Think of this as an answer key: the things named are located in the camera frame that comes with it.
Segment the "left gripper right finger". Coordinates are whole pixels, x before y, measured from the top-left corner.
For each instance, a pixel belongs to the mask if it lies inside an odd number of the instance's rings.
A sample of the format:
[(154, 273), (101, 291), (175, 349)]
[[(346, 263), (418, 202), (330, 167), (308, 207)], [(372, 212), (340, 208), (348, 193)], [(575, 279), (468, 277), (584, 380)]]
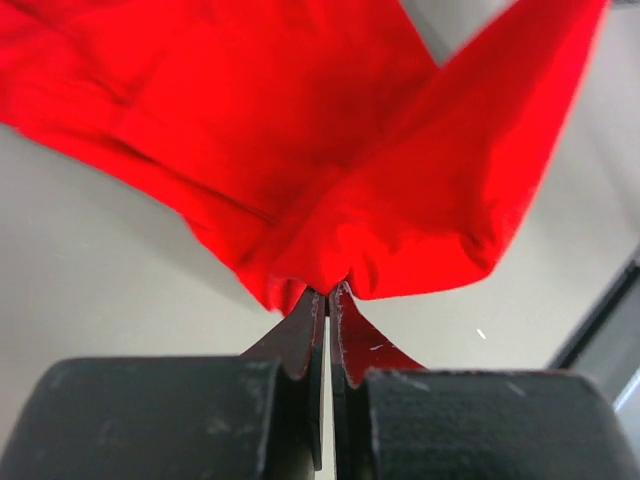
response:
[(421, 372), (425, 367), (361, 314), (347, 283), (332, 290), (327, 302), (336, 477), (374, 479), (366, 375), (371, 371)]

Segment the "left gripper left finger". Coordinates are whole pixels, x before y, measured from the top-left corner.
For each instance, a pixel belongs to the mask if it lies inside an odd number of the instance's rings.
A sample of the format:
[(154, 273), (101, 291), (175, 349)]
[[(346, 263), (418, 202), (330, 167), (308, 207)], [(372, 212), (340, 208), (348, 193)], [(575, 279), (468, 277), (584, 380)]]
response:
[(306, 290), (293, 310), (241, 354), (279, 365), (269, 473), (316, 473), (323, 467), (325, 306)]

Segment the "red t shirt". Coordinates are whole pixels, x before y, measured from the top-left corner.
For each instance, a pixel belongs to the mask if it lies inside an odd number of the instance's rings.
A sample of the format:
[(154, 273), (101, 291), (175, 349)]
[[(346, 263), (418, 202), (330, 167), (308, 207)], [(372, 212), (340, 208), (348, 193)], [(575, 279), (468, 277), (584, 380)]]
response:
[(397, 1), (5, 1), (1, 121), (179, 213), (267, 309), (486, 278), (609, 5), (517, 1), (435, 63)]

